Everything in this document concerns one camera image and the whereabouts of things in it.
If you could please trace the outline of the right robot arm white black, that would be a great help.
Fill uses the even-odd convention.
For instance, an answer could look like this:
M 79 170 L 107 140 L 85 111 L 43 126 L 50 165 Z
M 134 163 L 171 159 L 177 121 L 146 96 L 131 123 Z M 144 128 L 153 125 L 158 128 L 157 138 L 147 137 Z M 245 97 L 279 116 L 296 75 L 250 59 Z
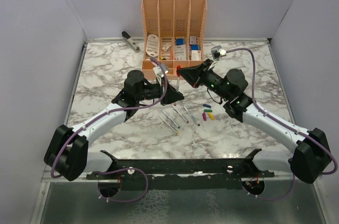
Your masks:
M 226 113 L 263 131 L 287 148 L 286 153 L 263 152 L 243 164 L 244 173 L 255 177 L 261 171 L 291 172 L 301 181 L 313 183 L 330 164 L 330 149 L 325 133 L 314 128 L 308 130 L 274 115 L 244 90 L 248 86 L 240 69 L 231 69 L 224 77 L 212 69 L 213 61 L 207 59 L 192 67 L 177 68 L 177 74 L 192 87 L 205 86 L 224 101 Z

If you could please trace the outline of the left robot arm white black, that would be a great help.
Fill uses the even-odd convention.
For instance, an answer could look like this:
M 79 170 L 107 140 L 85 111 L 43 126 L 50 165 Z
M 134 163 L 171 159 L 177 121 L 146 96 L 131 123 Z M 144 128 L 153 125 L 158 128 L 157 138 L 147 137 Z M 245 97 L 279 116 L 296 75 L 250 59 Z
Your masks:
M 143 109 L 141 101 L 168 105 L 183 99 L 165 79 L 150 83 L 142 71 L 130 71 L 123 89 L 103 111 L 78 125 L 62 124 L 56 129 L 43 159 L 51 167 L 51 177 L 73 181 L 82 173 L 99 172 L 104 178 L 113 178 L 117 172 L 114 157 L 104 151 L 89 153 L 89 146 Z

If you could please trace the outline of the red marker pen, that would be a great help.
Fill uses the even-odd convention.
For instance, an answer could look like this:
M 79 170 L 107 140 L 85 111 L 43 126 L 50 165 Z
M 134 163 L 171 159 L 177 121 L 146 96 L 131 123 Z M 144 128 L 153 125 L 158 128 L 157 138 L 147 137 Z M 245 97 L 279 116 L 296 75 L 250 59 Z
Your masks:
M 180 76 L 177 76 L 177 81 L 176 81 L 176 91 L 179 91 L 179 87 L 180 87 Z

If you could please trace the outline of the red pen cap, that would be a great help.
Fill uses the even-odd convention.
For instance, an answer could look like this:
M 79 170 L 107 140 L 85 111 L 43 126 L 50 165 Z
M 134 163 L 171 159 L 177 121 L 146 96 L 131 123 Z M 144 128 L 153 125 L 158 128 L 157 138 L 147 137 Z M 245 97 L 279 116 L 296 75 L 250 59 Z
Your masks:
M 180 77 L 180 76 L 181 76 L 181 75 L 180 75 L 180 69 L 181 69 L 181 66 L 178 65 L 178 66 L 176 67 L 176 75 L 177 75 L 177 77 Z

